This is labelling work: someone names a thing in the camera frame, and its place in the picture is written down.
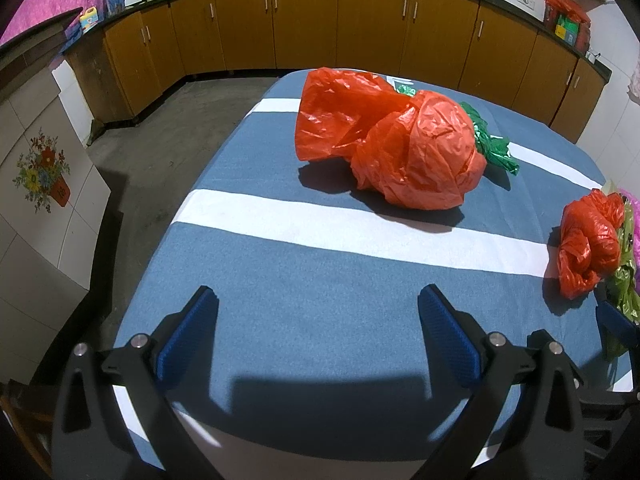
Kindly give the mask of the large red plastic bag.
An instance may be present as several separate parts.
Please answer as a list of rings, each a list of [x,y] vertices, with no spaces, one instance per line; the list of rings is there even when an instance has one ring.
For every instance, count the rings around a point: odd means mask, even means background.
[[[358,188],[410,209],[462,205],[487,165],[460,104],[431,90],[407,96],[381,76],[354,70],[308,73],[294,140],[302,162],[344,159]]]

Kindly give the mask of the green plastic bag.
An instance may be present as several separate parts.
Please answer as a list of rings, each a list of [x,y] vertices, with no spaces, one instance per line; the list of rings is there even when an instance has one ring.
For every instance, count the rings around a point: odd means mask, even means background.
[[[432,90],[407,94],[391,88],[386,107],[369,145],[378,147],[388,176],[439,193],[444,188],[462,193],[477,185],[488,165],[518,173],[509,140],[492,136],[471,104]]]

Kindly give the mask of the colourful box on counter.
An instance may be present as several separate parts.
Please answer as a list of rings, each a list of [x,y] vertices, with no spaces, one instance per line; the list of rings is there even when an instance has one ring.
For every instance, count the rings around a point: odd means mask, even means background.
[[[82,32],[85,34],[88,30],[92,29],[96,24],[99,23],[100,14],[98,9],[95,6],[90,6],[90,8],[86,9],[83,14],[79,17],[79,23]]]

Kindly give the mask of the white flower decal cabinet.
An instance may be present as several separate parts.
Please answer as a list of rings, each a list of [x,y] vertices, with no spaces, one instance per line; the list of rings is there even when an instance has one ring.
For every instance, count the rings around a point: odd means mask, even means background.
[[[45,67],[1,101],[1,379],[27,384],[85,298],[111,190]]]

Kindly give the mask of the magenta plastic bag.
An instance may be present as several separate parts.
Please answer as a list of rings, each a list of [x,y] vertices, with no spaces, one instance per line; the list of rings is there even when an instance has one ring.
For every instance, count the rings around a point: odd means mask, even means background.
[[[639,289],[639,200],[634,194],[620,188],[618,190],[625,203],[623,224],[623,254],[631,256],[634,263],[634,281]]]

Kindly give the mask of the small red plastic bag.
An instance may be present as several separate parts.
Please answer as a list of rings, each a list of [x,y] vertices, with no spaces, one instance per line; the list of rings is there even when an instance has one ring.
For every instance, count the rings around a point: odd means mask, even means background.
[[[596,188],[563,209],[556,266],[561,295],[573,300],[591,292],[620,265],[617,231],[625,220],[620,193]]]

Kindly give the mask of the blue white striped cloth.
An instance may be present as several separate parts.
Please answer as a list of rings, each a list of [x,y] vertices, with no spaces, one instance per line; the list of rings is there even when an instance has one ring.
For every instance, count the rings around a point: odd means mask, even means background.
[[[219,309],[168,399],[225,477],[409,478],[469,399],[422,328],[427,284],[512,344],[548,330],[590,386],[630,388],[628,359],[603,357],[596,298],[564,299],[554,276],[564,207],[604,181],[584,151],[472,99],[518,174],[488,168],[458,208],[397,208],[344,160],[297,158],[305,79],[274,84],[208,164],[116,336],[213,289]]]

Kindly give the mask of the red bag with boxes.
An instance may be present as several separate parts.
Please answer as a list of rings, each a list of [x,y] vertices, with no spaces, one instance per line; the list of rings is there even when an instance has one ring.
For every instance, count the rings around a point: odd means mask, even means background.
[[[591,21],[574,0],[544,0],[544,27],[578,52],[586,54]]]

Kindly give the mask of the lower orange kitchen cabinets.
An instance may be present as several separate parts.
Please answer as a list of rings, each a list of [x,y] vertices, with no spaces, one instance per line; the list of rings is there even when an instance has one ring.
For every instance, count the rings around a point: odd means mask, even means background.
[[[459,90],[576,141],[611,77],[503,0],[158,0],[97,24],[64,58],[113,127],[199,76],[331,66]]]

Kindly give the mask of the olive paw print bag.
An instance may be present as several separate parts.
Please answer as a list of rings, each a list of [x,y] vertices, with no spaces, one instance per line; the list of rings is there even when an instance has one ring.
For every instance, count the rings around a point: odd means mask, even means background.
[[[606,194],[617,193],[619,188],[611,181],[605,182],[603,191]],[[615,272],[605,279],[605,301],[616,307],[623,315],[639,326],[639,289],[636,289],[634,281],[634,263],[631,256],[623,254],[623,224],[617,229],[618,242],[620,243],[620,263]],[[608,331],[605,336],[605,354],[609,359],[621,356],[626,348]]]

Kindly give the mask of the pink floral hanging cloth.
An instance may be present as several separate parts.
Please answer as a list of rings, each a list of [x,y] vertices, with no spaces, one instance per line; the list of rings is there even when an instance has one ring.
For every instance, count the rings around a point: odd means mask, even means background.
[[[628,96],[632,102],[640,104],[640,65],[636,66],[636,69],[630,78]]]

